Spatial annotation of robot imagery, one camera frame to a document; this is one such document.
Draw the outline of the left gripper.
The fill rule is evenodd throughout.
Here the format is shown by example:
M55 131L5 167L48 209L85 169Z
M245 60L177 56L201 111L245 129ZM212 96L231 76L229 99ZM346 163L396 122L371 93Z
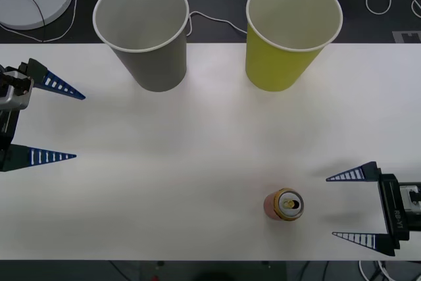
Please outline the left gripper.
M29 59L27 63L21 63L19 71L34 81L35 88L79 100L86 98L77 89L56 76L46 66L35 59ZM16 131L19 114L20 111L1 111L1 172L62 162L77 157L77 155L70 153L11 144Z

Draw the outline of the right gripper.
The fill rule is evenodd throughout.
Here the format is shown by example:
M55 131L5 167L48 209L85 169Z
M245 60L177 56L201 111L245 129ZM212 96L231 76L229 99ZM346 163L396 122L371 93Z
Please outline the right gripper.
M409 241L410 232L399 183L392 174L382 174L375 161L326 178L327 182L378 182L386 234L332 232L333 236L383 255L395 256L400 241Z

